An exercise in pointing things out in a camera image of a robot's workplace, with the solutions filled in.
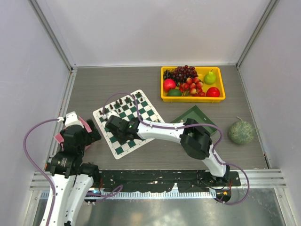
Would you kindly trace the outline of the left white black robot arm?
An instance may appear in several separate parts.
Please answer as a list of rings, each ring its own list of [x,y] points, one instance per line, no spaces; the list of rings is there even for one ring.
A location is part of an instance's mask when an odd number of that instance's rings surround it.
[[[100,184],[97,165],[83,163],[84,151],[101,139],[91,119],[79,119],[80,125],[65,127],[57,135],[60,151],[49,166],[53,187],[50,189],[42,226],[73,226],[90,187]]]

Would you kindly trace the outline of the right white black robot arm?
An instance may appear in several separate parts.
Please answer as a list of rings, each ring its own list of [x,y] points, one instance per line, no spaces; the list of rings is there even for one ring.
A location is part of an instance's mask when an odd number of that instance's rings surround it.
[[[223,138],[223,133],[219,130],[220,138],[213,144],[205,126],[217,128],[213,124],[197,123],[190,118],[182,123],[161,123],[142,120],[140,117],[127,121],[115,115],[109,116],[105,124],[105,128],[118,141],[160,139],[180,144],[189,157],[201,160],[208,167],[213,181],[222,186],[230,179],[230,166],[215,151]]]

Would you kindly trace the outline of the green white chess board mat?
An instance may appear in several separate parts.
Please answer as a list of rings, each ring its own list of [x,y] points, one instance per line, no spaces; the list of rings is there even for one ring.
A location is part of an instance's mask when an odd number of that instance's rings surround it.
[[[106,120],[101,118],[103,114],[103,109],[105,109],[106,113],[110,111],[116,111],[119,116],[124,120],[131,120],[133,117],[137,117],[137,112],[140,113],[140,117],[143,120],[155,121],[158,119],[158,122],[164,122],[163,118],[157,112],[156,108],[147,98],[145,93],[142,90],[136,90],[131,93],[131,95],[135,96],[135,99],[138,104],[138,110],[136,110],[135,103],[133,99],[129,96],[123,96],[119,100],[115,100],[111,103],[106,102],[105,106],[101,106],[101,108],[93,111],[93,117],[96,120],[100,131],[102,132],[113,156],[115,159],[120,159],[127,154],[133,152],[134,150],[142,147],[143,145],[152,141],[152,139],[139,140],[134,139],[132,141],[128,140],[126,142],[119,142],[111,132],[105,127]]]

